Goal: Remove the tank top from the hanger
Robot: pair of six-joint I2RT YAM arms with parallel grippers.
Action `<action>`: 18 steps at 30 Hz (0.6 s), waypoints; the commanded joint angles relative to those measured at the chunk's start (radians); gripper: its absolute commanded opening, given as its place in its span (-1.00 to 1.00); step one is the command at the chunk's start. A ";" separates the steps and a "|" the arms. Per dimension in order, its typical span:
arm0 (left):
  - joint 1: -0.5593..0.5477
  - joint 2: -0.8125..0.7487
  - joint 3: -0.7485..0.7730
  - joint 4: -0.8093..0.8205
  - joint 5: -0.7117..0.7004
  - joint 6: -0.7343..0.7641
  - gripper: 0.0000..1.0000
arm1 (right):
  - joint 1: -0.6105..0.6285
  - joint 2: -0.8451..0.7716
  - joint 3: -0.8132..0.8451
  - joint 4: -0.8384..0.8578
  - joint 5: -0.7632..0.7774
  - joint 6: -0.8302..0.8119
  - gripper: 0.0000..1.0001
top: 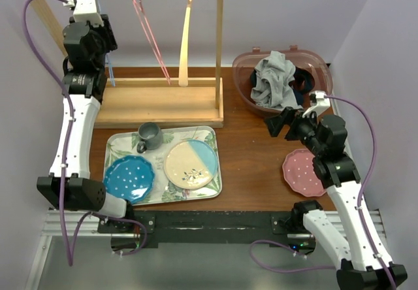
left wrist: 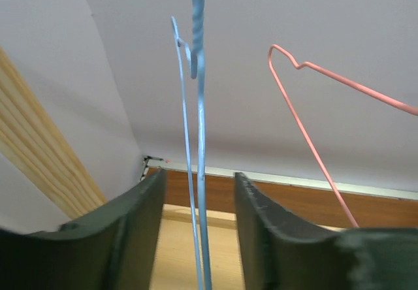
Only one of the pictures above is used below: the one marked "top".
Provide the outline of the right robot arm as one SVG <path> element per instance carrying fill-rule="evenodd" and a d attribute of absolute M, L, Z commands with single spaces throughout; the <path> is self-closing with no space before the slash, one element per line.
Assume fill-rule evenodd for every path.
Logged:
<path fill-rule="evenodd" d="M 303 116 L 287 107 L 264 120 L 270 136 L 289 126 L 286 140 L 300 141 L 313 154 L 313 170 L 338 212 L 343 231 L 328 220 L 317 201 L 296 203 L 291 226 L 298 233 L 312 233 L 336 269 L 340 289 L 396 289 L 408 274 L 393 262 L 374 227 L 361 195 L 357 167 L 346 154 L 345 121 L 334 114 Z"/>

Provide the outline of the light blue hanger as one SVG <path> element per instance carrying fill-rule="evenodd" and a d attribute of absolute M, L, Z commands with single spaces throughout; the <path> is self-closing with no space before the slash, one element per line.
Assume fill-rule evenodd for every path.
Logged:
<path fill-rule="evenodd" d="M 97 1 L 98 11 L 101 12 L 102 8 L 101 8 L 100 0 L 96 0 L 96 1 Z M 107 54 L 105 56 L 105 63 L 107 64 L 107 67 L 108 67 L 110 83 L 112 84 L 112 86 L 115 86 L 116 83 L 115 83 L 113 65 L 111 62 L 110 54 Z"/>

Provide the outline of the pink plastic hanger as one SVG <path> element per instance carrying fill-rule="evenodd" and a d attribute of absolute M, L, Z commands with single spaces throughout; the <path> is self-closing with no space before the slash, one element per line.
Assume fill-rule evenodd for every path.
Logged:
<path fill-rule="evenodd" d="M 157 41 L 155 39 L 155 36 L 153 34 L 151 25 L 148 21 L 148 18 L 146 16 L 142 0 L 132 0 L 133 7 L 135 9 L 135 12 L 137 14 L 137 17 L 139 19 L 139 22 L 141 24 L 142 30 L 145 34 L 146 39 L 148 40 L 148 43 L 150 45 L 150 48 L 152 49 L 152 52 L 154 54 L 154 57 L 156 58 L 159 67 L 163 73 L 163 76 L 165 77 L 167 84 L 171 85 L 171 78 L 169 75 L 169 72 L 167 70 L 167 67 L 163 61 L 163 56 L 161 55 L 161 51 L 157 45 Z"/>

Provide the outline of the navy maroon tank top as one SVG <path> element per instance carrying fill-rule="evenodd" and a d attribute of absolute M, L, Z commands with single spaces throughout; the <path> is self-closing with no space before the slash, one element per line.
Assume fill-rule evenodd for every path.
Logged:
<path fill-rule="evenodd" d="M 250 98 L 257 106 L 274 110 L 285 107 L 301 108 L 304 96 L 314 88 L 314 78 L 307 70 L 296 67 L 292 77 L 287 72 L 274 74 L 267 69 L 262 76 L 256 70 L 250 74 Z"/>

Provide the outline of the cream plastic hanger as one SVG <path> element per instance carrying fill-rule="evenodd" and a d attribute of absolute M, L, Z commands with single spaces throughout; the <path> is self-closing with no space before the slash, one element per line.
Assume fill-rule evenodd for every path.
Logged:
<path fill-rule="evenodd" d="M 184 16 L 184 26 L 182 31 L 182 41 L 180 45 L 180 62 L 178 71 L 178 85 L 180 87 L 188 87 L 188 58 L 189 58 L 189 30 L 191 7 L 193 0 L 187 0 Z"/>

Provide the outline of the grey tank top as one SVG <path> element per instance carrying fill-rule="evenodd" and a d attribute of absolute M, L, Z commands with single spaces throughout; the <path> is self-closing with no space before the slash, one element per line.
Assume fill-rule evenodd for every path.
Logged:
<path fill-rule="evenodd" d="M 285 54 L 271 51 L 255 66 L 255 85 L 250 97 L 257 106 L 282 111 L 285 107 L 301 109 L 291 82 L 295 80 L 296 66 Z"/>

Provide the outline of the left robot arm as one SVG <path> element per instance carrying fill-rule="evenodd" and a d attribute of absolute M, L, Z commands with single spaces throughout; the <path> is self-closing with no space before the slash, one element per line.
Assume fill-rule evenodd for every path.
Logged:
<path fill-rule="evenodd" d="M 63 30 L 63 123 L 56 158 L 48 175 L 38 178 L 37 189 L 55 209 L 98 213 L 128 233 L 135 226 L 132 204 L 107 193 L 89 170 L 93 129 L 107 83 L 105 57 L 118 47 L 108 15 L 100 17 L 100 24 L 71 17 Z"/>

